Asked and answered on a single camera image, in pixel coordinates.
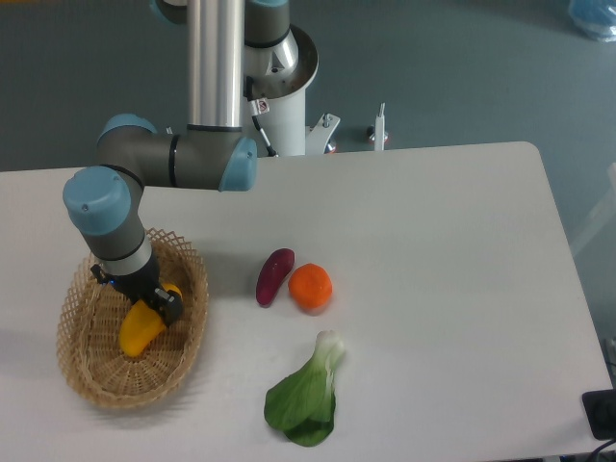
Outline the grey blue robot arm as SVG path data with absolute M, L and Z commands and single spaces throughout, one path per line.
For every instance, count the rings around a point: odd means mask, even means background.
M 96 145 L 100 161 L 69 179 L 68 215 L 96 258 L 92 272 L 164 325 L 183 313 L 163 288 L 158 260 L 139 217 L 147 186 L 245 192 L 256 178 L 257 144 L 243 135 L 251 96 L 248 48 L 272 48 L 291 35 L 286 1 L 154 1 L 152 9 L 188 26 L 189 119 L 185 135 L 160 135 L 146 119 L 116 115 Z

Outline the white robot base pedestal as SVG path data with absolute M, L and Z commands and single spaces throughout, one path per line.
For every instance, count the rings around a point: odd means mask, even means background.
M 255 7 L 240 21 L 196 17 L 189 23 L 189 126 L 244 130 L 261 157 L 330 152 L 339 118 L 325 113 L 316 126 L 305 123 L 305 92 L 318 66 L 314 42 L 285 7 Z

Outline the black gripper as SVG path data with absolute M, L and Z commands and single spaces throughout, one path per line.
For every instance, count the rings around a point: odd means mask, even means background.
M 162 289 L 160 266 L 156 256 L 151 253 L 147 261 L 126 274 L 116 274 L 105 270 L 98 263 L 90 267 L 90 272 L 99 284 L 110 284 L 117 292 L 125 295 L 132 303 L 144 300 L 170 327 L 184 312 L 184 304 L 178 289 Z

